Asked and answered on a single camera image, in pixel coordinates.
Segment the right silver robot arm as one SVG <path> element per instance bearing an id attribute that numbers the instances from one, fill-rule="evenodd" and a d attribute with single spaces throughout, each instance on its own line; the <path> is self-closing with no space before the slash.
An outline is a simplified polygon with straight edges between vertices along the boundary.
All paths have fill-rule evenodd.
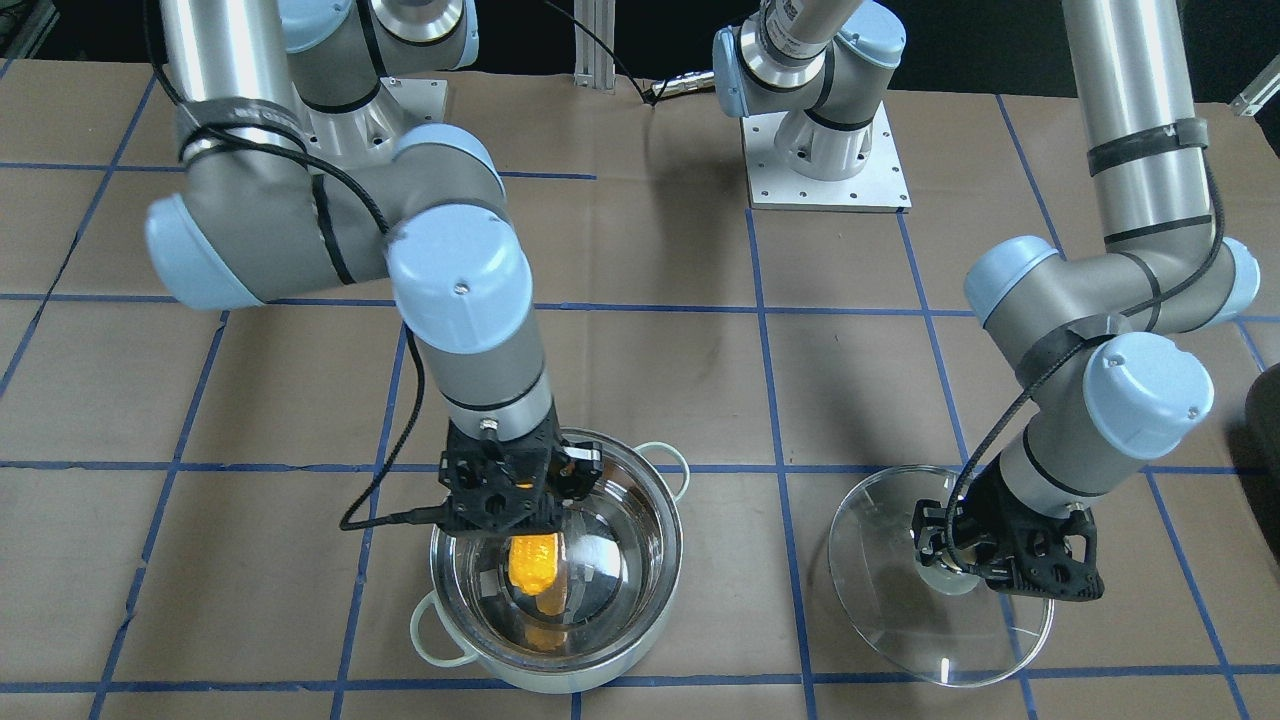
<path id="1" fill-rule="evenodd" d="M 603 473 L 561 429 L 532 273 L 490 154 L 410 113 L 393 76 L 477 56 L 471 1 L 163 1 L 186 188 L 148 209 L 169 293 L 232 310 L 388 279 L 448 430 L 439 505 L 344 530 L 431 524 L 453 537 L 561 530 Z"/>

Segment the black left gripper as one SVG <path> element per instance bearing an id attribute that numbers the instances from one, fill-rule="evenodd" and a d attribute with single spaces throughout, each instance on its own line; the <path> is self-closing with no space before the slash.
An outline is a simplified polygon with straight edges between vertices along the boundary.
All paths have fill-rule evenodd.
<path id="1" fill-rule="evenodd" d="M 955 557 L 946 550 L 950 527 Z M 1001 593 L 1061 601 L 1093 601 L 1105 593 L 1092 511 L 1074 509 L 1066 518 L 1042 515 L 1012 495 L 996 465 L 978 475 L 954 521 L 946 520 L 940 501 L 918 500 L 911 536 L 923 568 L 975 575 L 972 557 L 963 555 L 973 550 L 978 574 Z"/>

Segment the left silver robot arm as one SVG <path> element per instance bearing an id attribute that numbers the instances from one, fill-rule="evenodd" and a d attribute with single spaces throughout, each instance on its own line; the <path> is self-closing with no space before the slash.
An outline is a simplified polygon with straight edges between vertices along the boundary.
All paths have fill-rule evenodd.
<path id="1" fill-rule="evenodd" d="M 1213 405 L 1175 334 L 1231 320 L 1260 264 L 1226 237 L 1172 1 L 1065 1 L 1105 251 L 1064 258 L 1034 236 L 983 254 L 964 281 L 980 325 L 1037 414 L 984 469 L 979 445 L 947 500 L 922 498 L 914 565 L 946 594 L 1091 601 L 1092 506 L 1176 448 Z"/>

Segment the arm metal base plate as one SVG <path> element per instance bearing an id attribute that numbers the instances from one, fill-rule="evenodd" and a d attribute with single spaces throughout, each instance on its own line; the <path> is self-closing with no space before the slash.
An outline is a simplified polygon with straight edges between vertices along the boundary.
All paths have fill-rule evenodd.
<path id="1" fill-rule="evenodd" d="M 884 105 L 855 131 L 805 111 L 741 119 L 750 204 L 787 211 L 895 213 L 913 208 Z"/>
<path id="2" fill-rule="evenodd" d="M 383 78 L 381 88 L 360 108 L 316 109 L 296 99 L 311 154 L 343 168 L 387 163 L 396 142 L 411 129 L 445 119 L 445 79 Z"/>

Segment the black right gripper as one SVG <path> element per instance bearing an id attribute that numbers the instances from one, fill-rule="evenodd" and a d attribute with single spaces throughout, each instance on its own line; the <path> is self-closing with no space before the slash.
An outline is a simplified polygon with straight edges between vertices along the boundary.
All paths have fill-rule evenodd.
<path id="1" fill-rule="evenodd" d="M 600 445 L 558 448 L 556 420 L 509 441 L 480 438 L 448 425 L 439 482 L 449 491 L 438 528 L 447 534 L 553 534 L 563 501 L 585 500 L 603 475 Z M 556 451 L 556 495 L 549 484 Z"/>

